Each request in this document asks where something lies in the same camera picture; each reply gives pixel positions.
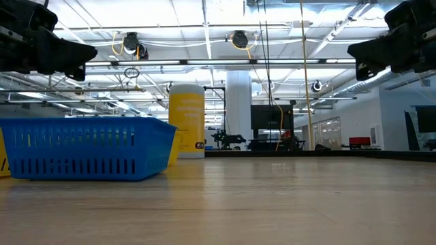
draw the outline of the wooden floor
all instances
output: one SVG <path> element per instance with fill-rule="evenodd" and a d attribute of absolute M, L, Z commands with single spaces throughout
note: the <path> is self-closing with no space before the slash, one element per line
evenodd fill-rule
<path fill-rule="evenodd" d="M 0 244 L 436 244 L 436 165 L 180 161 L 144 182 L 0 179 Z"/>

